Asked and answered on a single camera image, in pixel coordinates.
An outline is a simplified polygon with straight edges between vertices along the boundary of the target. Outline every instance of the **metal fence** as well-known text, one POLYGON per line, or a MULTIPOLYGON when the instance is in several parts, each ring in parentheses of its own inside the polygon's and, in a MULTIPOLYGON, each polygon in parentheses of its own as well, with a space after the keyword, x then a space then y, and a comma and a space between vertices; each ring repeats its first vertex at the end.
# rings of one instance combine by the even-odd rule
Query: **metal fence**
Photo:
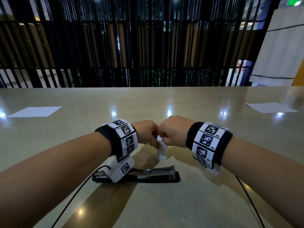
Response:
POLYGON ((1 0, 0 87, 225 86, 279 1, 1 0))

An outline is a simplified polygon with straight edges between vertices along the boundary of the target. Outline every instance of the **forearm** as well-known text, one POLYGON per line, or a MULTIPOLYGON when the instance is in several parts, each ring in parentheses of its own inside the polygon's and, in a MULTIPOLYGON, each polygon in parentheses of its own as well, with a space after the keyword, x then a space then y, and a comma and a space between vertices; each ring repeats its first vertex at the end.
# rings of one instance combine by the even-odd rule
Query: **forearm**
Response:
POLYGON ((303 227, 304 165, 238 138, 228 144, 222 165, 294 227, 303 227))
POLYGON ((0 173, 0 226, 32 227, 111 153, 98 132, 38 153, 0 173))

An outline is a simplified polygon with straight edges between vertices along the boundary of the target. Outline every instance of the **person's right arm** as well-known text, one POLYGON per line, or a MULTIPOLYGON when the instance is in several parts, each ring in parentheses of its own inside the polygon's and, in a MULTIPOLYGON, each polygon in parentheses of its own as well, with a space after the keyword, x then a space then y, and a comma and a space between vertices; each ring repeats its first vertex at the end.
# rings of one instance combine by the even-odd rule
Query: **person's right arm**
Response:
MULTIPOLYGON (((159 126, 166 145, 186 147, 194 121, 170 116, 159 126)), ((238 176, 294 227, 304 227, 304 165, 233 137, 222 165, 238 176)))

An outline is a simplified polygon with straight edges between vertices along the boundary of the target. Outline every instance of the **orange wall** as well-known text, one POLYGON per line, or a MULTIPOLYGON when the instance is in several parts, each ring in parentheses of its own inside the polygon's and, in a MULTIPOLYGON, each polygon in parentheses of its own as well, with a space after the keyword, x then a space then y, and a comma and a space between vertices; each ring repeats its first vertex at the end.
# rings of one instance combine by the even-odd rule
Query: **orange wall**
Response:
POLYGON ((297 74, 291 84, 292 86, 304 86, 304 59, 298 69, 297 74))

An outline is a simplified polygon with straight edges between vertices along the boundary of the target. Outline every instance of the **glossy table surface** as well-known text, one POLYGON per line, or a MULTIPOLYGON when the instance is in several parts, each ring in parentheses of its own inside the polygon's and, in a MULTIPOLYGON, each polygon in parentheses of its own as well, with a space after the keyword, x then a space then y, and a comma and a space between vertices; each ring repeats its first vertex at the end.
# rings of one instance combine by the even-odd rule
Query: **glossy table surface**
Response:
MULTIPOLYGON (((303 102, 303 87, 0 89, 0 171, 112 119, 161 124, 170 115, 224 125, 238 138, 304 164, 303 102), (262 114, 245 105, 268 102, 298 112, 262 114), (35 106, 63 107, 49 117, 5 117, 35 106)), ((132 155, 137 168, 174 165, 180 183, 89 180, 55 227, 260 227, 241 185, 224 168, 213 176, 191 151, 177 147, 169 147, 165 161, 157 160, 156 150, 148 145, 140 145, 132 155)), ((291 227, 245 188, 266 227, 291 227)), ((72 195, 35 227, 51 227, 72 195)))

